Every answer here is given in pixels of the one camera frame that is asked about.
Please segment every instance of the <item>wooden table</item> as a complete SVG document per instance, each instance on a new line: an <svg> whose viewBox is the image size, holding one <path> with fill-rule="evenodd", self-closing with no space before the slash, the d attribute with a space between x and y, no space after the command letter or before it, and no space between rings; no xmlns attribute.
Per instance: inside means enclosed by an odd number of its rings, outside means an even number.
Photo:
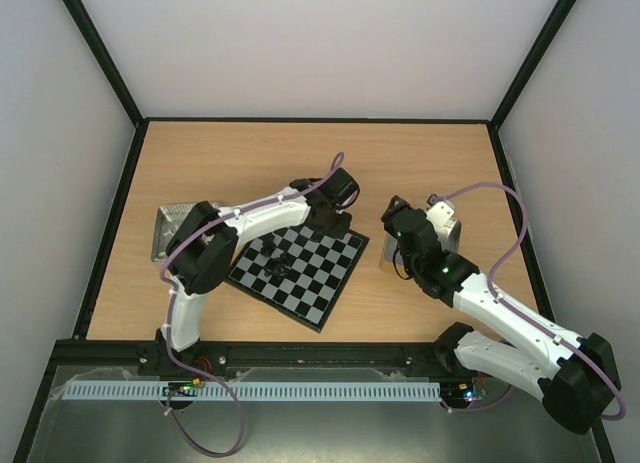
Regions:
<svg viewBox="0 0 640 463"><path fill-rule="evenodd" d="M349 210L352 228L371 241L322 333L223 284L204 312L202 338L428 342L455 321L487 331L378 266L385 236L380 216L393 195L424 207L431 193L500 181L484 125L153 122L88 338L149 340L164 322L168 287L150 260L158 207L201 200L248 202L293 179L323 176L338 151L345 152L344 168L362 188ZM456 199L456 215L462 221L460 252L488 271L516 238L504 194L487 189L463 195ZM519 252L496 281L535 308Z"/></svg>

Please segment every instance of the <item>purple cable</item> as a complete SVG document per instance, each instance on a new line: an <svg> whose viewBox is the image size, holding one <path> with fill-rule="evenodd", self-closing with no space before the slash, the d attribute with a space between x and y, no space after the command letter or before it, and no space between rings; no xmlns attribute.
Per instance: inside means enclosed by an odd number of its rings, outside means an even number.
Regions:
<svg viewBox="0 0 640 463"><path fill-rule="evenodd" d="M476 190L478 188L498 188L500 190L503 190L503 191L507 192L508 194L513 196L513 198L518 202L518 205L520 206L520 210L522 211L522 229L520 230L520 234L518 235L518 239L516 240L514 245L511 248L509 248L509 251L507 251L504 254L504 256L502 256L502 258L500 258L498 261L496 261L495 264L491 267L491 270L489 270L489 274L487 275L487 285L489 287L488 288L489 291L491 292L493 297L496 300L498 300L502 305L504 305L509 311L511 311L512 313L515 313L516 315L518 315L524 321L526 321L527 323L529 323L530 325L532 325L536 329L540 330L542 333L547 335L549 338L554 339L557 335L553 331L549 330L548 328L545 328L543 325L538 323L536 320L531 318L526 313L520 311L517 307L515 307L514 305L512 305L511 303L509 303L505 299L500 298L498 296L498 292L495 290L495 288L493 286L493 278L494 278L496 272L498 271L498 268L522 244L522 242L524 241L524 237L527 234L527 229L529 228L529 216L528 216L528 213L527 213L527 208L526 208L526 206L524 204L524 201L520 197L520 195L518 195L518 193L516 193L515 190L509 188L508 186L502 185L500 183L494 183L494 182L490 182L489 181L489 182L476 183L475 185L467 186L465 188L462 188L461 190L455 191L455 192L451 193L450 195L445 196L442 199L451 200L451 199L455 198L456 196L460 196L460 195L462 195L464 193L467 193L467 192L472 191L472 190ZM600 369L600 367L598 365L596 365L591 358L589 358L582 351L580 351L580 349L576 348L575 346L573 346L568 341L565 341L564 339L560 339L560 344L562 346L564 346L565 348L567 348L572 353L574 353L575 355L577 355L578 358L580 358L582 361L584 361L589 366L589 368L591 368L602 379L604 384L607 385L607 388L609 388L609 391L611 391L611 393L615 396L616 400L618 400L618 405L620 406L620 409L618 410L618 413L615 414L615 415L601 415L600 418L602 418L603 420L609 420L609 421L616 421L616 420L621 420L622 418L624 418L624 416L627 414L627 404L624 401L624 397L622 396L622 394L620 393L618 388L616 388L616 386L613 384L613 381L611 381L611 379L605 374L605 372L602 371ZM474 410L485 409L485 408L491 407L492 405L495 406L495 404L497 404L499 402L502 402L503 400L504 400L504 397L500 398L499 400L497 400L495 403L492 403L491 405L487 405L487 407L474 408Z"/></svg>
<svg viewBox="0 0 640 463"><path fill-rule="evenodd" d="M293 200L295 198L299 198L301 196L304 196L304 195L316 190L321 185L323 185L329 178L331 178L331 176L333 176L333 174L338 170L338 168L340 168L340 166L342 165L343 161L344 161L344 153L343 152L339 152L338 154L336 154L336 156L333 159L333 162L331 163L331 170L329 171L329 173L327 173L323 178L321 178L320 180L316 181L314 184L312 184L308 188L305 188L304 190L296 192L296 193L292 193L290 195L283 195L282 200L280 200L278 198L278 196L274 196L273 198L269 198L269 199L266 199L266 200L263 200L263 201L255 202L254 204L248 205L245 208L243 208L242 209L242 213L247 213L249 211L255 210L256 208L261 208L263 206L271 205L273 203ZM166 329L167 329L167 336L166 336L167 345L166 346L167 346L167 354L169 355L169 358L171 359L171 361L174 364L176 364L180 368L184 368L185 370L188 370L188 371L190 371L192 373L200 375L203 378L205 378L207 380L210 380L210 381L213 381L215 383L218 383L220 386L222 386L225 389L225 391L229 394L229 396L231 397L233 402L235 403L236 407L238 408L238 414L240 415L240 432L238 434L238 439L236 440L234 445L231 447L231 449L229 449L229 450L227 450L225 452L222 452L222 453L211 451L211 450L207 450L203 446L201 446L198 443L196 443L196 441L193 438L191 438L191 436L189 436L189 434L184 429L184 427L182 426L182 424L180 423L180 421L178 420L176 415L173 413L173 411L171 409L171 398L174 396L174 394L176 392L171 392L169 394L169 396L167 397L167 401L165 403L165 407L167 408L167 413L166 414L171 417L171 419L176 423L176 425L178 425L178 429L180 430L180 434L182 435L182 438L184 438L184 440L189 444L189 446L191 446L191 448L193 448L197 452L199 452L199 453L201 453L201 454L203 454L205 456L208 456L210 458L224 458L225 456L231 456L234 453L237 453L237 451L240 449L240 447L242 445L242 439L244 438L244 433L245 433L245 429L246 429L246 419L245 419L245 416L244 416L244 411L242 410L242 406L240 405L240 401L238 400L238 396L235 394L233 389L222 378L218 378L217 376L214 376L214 375L212 375L210 373L207 373L206 371L202 371L202 370L200 370L198 368L194 368L193 366L189 366L186 363L183 363L180 360L178 360L175 357L175 355L173 354L173 351L171 350L171 343L170 343L171 342L171 329L172 329L171 321L173 319L173 307L175 306L175 303L176 303L176 296L177 296L177 292L178 292L179 287L178 287L178 284L175 281L173 281L171 278L168 278L165 275L167 273L167 270L169 269L169 267L173 263L173 260L175 260L176 257L187 246L189 246L191 243L193 243L196 239L200 238L205 232L209 231L214 226L219 225L223 221L226 221L226 220L228 220L230 218L235 218L235 217L236 217L235 213L229 213L227 215L221 216L220 218L217 218L216 220L204 225L198 231L196 231L195 233L190 235L180 245L178 245L178 247L165 260L164 264L162 265L162 268L160 269L160 279L162 281L164 281L165 283L170 284L171 288L173 290L173 291L170 292L171 293L171 298L169 299L169 310L168 310L167 321L166 321Z"/></svg>

